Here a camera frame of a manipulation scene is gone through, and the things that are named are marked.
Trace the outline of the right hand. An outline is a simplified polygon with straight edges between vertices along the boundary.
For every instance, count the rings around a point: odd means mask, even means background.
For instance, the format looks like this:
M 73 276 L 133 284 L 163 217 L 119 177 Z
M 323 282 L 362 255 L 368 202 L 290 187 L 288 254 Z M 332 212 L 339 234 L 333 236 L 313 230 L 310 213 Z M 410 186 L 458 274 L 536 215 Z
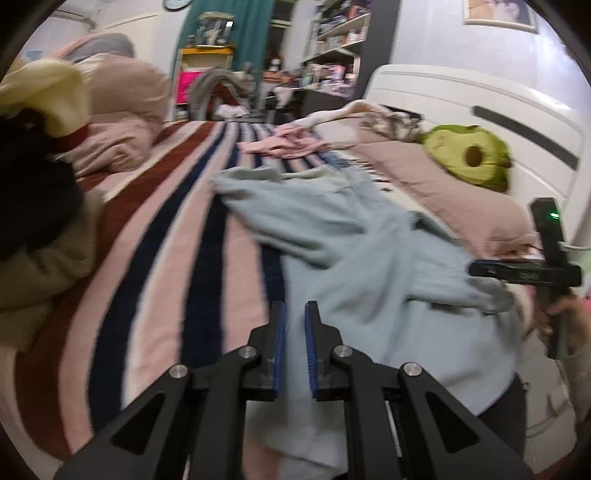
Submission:
M 586 301 L 570 294 L 561 296 L 554 303 L 542 306 L 537 304 L 534 323 L 542 343 L 548 347 L 554 334 L 553 319 L 559 320 L 562 333 L 566 339 L 567 352 L 574 355 L 590 342 L 590 310 Z

